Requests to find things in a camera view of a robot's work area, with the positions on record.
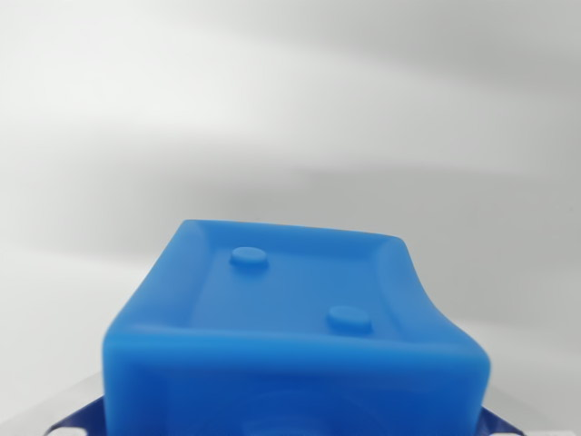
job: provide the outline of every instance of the blue plastic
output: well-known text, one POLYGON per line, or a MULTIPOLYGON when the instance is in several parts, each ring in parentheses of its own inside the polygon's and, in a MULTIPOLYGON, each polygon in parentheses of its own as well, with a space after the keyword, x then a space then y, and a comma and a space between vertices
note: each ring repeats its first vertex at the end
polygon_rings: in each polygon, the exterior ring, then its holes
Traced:
POLYGON ((372 233, 186 221, 106 334, 109 436, 472 436, 482 349, 372 233))

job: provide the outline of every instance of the blue object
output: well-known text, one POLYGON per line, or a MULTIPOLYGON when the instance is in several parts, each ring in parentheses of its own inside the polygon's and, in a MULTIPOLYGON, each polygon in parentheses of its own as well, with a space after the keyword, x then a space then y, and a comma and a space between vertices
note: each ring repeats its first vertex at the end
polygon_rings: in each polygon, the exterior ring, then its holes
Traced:
POLYGON ((103 346, 109 436, 472 436, 483 350, 373 233, 186 221, 103 346))

